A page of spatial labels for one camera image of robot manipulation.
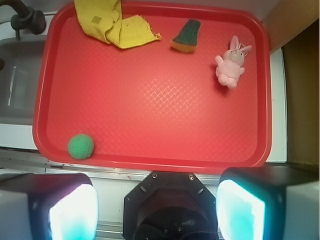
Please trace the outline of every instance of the green ball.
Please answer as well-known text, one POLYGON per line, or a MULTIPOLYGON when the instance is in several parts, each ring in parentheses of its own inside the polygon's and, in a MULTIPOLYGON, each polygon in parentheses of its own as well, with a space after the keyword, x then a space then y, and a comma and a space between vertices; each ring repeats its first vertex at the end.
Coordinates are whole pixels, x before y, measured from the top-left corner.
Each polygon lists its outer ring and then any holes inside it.
POLYGON ((91 156, 94 150, 94 141, 85 134, 78 134, 71 138, 68 144, 68 152, 74 159, 82 160, 91 156))

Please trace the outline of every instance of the screw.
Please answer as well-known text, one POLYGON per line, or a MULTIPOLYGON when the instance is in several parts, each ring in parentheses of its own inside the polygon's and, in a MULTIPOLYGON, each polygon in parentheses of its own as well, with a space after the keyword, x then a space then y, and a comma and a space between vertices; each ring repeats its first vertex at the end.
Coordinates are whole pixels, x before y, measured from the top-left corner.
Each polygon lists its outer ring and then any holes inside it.
POLYGON ((195 180, 195 177, 194 177, 192 174, 190 174, 189 177, 188 177, 188 179, 189 179, 190 181, 193 181, 193 180, 195 180))

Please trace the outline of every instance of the stuffed bunny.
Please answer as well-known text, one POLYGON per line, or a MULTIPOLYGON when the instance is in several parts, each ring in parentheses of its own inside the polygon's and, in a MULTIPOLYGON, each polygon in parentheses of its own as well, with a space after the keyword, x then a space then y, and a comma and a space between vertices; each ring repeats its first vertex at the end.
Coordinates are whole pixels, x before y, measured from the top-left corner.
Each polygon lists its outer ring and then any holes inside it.
POLYGON ((230 49, 223 56, 216 56, 215 62, 218 65, 215 70, 215 75, 222 86, 227 86, 229 89, 235 89, 237 82, 245 68, 242 67, 245 62, 245 56, 251 51, 252 46, 242 46, 239 43, 237 36, 233 36, 230 42, 230 49))

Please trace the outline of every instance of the bunny ear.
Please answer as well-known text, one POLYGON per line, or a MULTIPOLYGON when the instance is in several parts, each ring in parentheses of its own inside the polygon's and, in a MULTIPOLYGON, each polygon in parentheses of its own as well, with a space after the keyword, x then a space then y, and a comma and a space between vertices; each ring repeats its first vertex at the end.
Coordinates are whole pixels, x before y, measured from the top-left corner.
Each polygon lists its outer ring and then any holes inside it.
POLYGON ((240 51, 243 52, 243 54, 246 56, 252 49, 252 46, 249 45, 249 46, 245 46, 243 48, 240 48, 240 51))
POLYGON ((237 49, 239 49, 239 39, 237 36, 233 36, 230 42, 230 50, 237 50, 237 49))

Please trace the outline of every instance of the red tray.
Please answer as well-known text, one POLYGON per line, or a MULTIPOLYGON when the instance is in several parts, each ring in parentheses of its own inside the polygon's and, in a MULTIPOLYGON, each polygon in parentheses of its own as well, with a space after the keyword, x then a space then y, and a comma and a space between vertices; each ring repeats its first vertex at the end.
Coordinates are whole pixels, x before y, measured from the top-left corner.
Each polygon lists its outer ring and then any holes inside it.
POLYGON ((267 34, 237 10, 122 3, 142 15, 161 41, 127 50, 84 34, 73 4, 53 18, 42 61, 33 137, 48 159, 66 164, 219 174, 261 166, 271 148, 267 34), (188 19, 201 21, 193 54, 170 48, 188 19), (235 90, 215 76, 215 56, 231 37, 252 45, 235 90), (86 160, 68 154, 77 134, 92 137, 86 160))

